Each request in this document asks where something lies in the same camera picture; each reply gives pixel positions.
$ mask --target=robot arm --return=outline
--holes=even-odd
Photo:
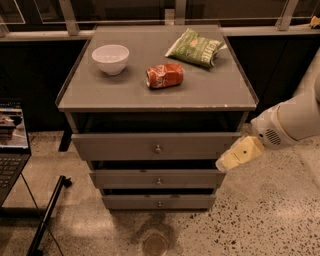
[[[253,135],[270,149],[320,135],[320,74],[313,89],[264,111],[251,123]]]
[[[320,135],[320,73],[314,88],[265,110],[251,121],[253,136],[237,140],[216,161],[230,170],[260,156],[264,148],[282,149]]]

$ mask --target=green snack bag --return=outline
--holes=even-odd
[[[224,42],[200,37],[196,31],[188,28],[165,56],[211,68],[215,55],[223,46]]]

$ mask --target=laptop screen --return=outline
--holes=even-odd
[[[30,153],[22,103],[0,99],[0,153]]]

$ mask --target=cabinet top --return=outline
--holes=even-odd
[[[225,41],[215,25],[98,26],[64,85],[58,108],[65,112],[254,110],[255,94],[230,49],[218,52],[211,69],[164,56],[189,27],[200,36]],[[92,52],[105,44],[121,44],[130,51],[128,65],[119,75],[103,73],[92,60]],[[165,63],[182,65],[182,84],[150,90],[146,70]]]

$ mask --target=black cable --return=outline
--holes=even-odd
[[[64,254],[63,254],[63,252],[62,252],[62,250],[61,250],[61,247],[60,247],[58,241],[57,241],[56,238],[54,237],[54,235],[53,235],[53,233],[51,232],[51,230],[49,229],[49,227],[48,227],[48,226],[46,225],[46,223],[43,221],[43,218],[42,218],[41,212],[40,212],[40,208],[38,207],[38,204],[37,204],[36,200],[34,199],[34,196],[33,196],[32,192],[31,192],[31,190],[30,190],[30,188],[29,188],[29,185],[28,185],[26,179],[24,178],[24,176],[23,176],[22,173],[20,173],[20,175],[21,175],[24,183],[26,184],[26,187],[27,187],[27,189],[28,189],[28,192],[29,192],[29,194],[30,194],[30,196],[31,196],[31,198],[32,198],[32,201],[33,201],[34,205],[36,206],[36,209],[37,209],[37,211],[38,211],[38,214],[39,214],[39,218],[40,218],[41,223],[43,223],[43,225],[45,225],[46,230],[48,231],[48,233],[50,234],[50,236],[51,236],[51,238],[53,239],[54,243],[56,244],[56,246],[57,246],[57,248],[58,248],[61,256],[64,256]]]

